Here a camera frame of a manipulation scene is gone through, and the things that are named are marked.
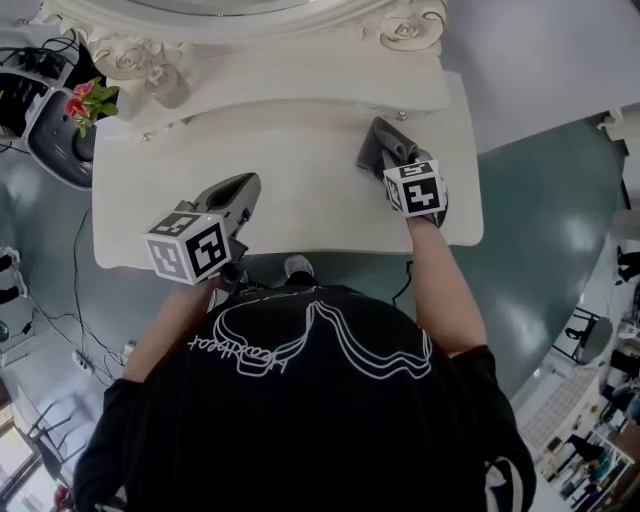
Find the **red flower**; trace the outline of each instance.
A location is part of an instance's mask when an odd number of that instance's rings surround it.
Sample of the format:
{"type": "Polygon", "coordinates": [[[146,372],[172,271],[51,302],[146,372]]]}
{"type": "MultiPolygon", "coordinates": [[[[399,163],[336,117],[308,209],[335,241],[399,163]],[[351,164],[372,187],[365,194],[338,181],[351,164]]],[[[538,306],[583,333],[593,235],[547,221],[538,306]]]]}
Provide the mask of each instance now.
{"type": "Polygon", "coordinates": [[[80,96],[72,96],[64,106],[64,113],[71,117],[89,117],[89,111],[82,104],[80,96]]]}
{"type": "Polygon", "coordinates": [[[93,81],[87,82],[86,84],[76,85],[76,88],[73,90],[73,94],[76,96],[86,96],[93,89],[93,81]]]}

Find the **power strip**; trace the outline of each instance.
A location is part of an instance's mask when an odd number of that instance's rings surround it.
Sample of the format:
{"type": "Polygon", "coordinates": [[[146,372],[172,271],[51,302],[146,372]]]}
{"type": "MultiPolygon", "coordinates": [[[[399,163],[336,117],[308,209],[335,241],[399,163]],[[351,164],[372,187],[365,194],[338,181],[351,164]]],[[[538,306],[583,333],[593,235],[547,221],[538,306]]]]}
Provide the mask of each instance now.
{"type": "Polygon", "coordinates": [[[93,375],[93,365],[80,353],[79,350],[71,352],[71,360],[78,365],[87,377],[91,377],[93,375]]]}

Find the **carved rose decoration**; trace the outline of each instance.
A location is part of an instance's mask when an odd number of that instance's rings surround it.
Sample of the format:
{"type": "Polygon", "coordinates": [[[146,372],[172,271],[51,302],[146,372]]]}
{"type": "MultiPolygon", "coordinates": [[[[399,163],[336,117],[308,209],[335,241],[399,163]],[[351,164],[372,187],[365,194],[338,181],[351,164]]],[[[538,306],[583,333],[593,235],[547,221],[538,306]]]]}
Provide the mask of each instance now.
{"type": "Polygon", "coordinates": [[[414,17],[389,18],[385,20],[383,32],[390,41],[404,41],[418,37],[420,28],[420,21],[414,17]]]}
{"type": "Polygon", "coordinates": [[[436,51],[444,31],[446,8],[442,0],[410,2],[388,12],[380,25],[380,42],[396,51],[436,51]]]}

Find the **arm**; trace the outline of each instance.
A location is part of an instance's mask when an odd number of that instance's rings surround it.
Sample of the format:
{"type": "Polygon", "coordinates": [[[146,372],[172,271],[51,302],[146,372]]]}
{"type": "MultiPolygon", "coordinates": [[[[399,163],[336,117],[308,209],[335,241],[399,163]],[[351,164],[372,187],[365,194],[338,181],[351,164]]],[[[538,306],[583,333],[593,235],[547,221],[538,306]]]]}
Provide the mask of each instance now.
{"type": "Polygon", "coordinates": [[[450,357],[485,345],[480,311],[440,230],[420,217],[407,224],[418,325],[450,357]]]}
{"type": "Polygon", "coordinates": [[[217,285],[217,279],[210,279],[197,286],[175,289],[129,356],[122,378],[144,382],[171,347],[204,319],[217,285]]]}

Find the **gray cloth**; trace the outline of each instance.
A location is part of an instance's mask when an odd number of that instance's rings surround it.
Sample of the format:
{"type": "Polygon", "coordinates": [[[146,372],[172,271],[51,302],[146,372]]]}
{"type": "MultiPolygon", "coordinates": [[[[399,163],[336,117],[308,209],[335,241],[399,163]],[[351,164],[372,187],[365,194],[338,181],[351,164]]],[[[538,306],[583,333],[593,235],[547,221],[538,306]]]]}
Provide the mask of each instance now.
{"type": "Polygon", "coordinates": [[[412,164],[417,157],[418,145],[415,142],[381,117],[376,117],[362,143],[356,165],[373,173],[382,181],[385,169],[412,164]],[[384,153],[387,153],[387,162],[385,162],[384,153]],[[391,166],[388,157],[393,161],[391,166]]]}

